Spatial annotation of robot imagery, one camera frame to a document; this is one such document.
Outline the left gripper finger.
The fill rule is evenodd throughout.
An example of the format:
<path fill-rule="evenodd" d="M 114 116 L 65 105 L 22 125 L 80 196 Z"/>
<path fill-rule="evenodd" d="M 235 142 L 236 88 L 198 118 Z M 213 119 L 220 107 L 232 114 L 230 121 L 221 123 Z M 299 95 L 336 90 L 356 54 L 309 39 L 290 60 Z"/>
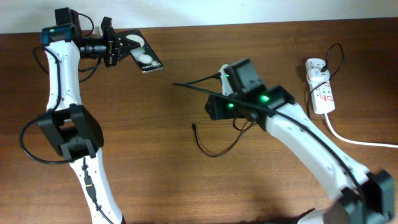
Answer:
<path fill-rule="evenodd" d="M 131 46 L 118 47 L 118 61 L 121 61 L 124 58 L 126 58 L 134 49 L 136 49 L 136 47 L 131 47 Z"/>
<path fill-rule="evenodd" d="M 144 46 L 144 39 L 138 33 L 133 33 L 133 34 L 119 33 L 118 35 L 122 45 L 130 50 Z"/>

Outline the black flip smartphone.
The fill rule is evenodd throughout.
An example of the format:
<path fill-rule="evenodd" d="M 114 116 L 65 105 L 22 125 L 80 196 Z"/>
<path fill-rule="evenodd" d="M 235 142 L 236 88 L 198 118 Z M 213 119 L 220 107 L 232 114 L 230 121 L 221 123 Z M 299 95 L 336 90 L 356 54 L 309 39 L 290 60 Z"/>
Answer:
<path fill-rule="evenodd" d="M 133 29 L 122 31 L 119 33 L 121 39 L 130 40 L 131 42 L 138 43 L 138 47 L 129 51 L 142 73 L 149 73 L 156 70 L 163 69 L 163 63 L 160 61 L 152 47 L 146 41 L 140 30 Z"/>

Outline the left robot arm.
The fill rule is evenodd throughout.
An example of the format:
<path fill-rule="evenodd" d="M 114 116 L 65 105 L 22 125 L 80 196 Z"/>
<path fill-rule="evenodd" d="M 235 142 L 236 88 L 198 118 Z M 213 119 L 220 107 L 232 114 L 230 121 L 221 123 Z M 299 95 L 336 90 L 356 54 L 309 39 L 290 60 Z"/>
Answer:
<path fill-rule="evenodd" d="M 78 67 L 81 58 L 103 60 L 107 67 L 127 57 L 142 42 L 114 31 L 104 17 L 99 37 L 85 37 L 79 13 L 64 7 L 55 10 L 56 25 L 40 35 L 49 63 L 50 96 L 47 112 L 39 118 L 40 130 L 68 164 L 83 189 L 93 223 L 124 223 L 109 186 L 103 164 L 104 137 L 100 124 L 83 106 Z"/>

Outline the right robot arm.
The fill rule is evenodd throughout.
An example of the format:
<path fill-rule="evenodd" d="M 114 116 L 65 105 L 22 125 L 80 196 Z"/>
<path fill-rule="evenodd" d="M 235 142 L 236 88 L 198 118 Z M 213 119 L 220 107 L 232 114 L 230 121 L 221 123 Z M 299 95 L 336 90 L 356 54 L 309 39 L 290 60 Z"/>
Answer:
<path fill-rule="evenodd" d="M 211 95 L 212 119 L 246 118 L 288 147 L 317 178 L 332 206 L 312 208 L 279 223 L 389 223 L 396 216 L 395 181 L 372 173 L 321 132 L 283 87 L 267 88 L 246 58 L 218 71 L 221 94 Z"/>

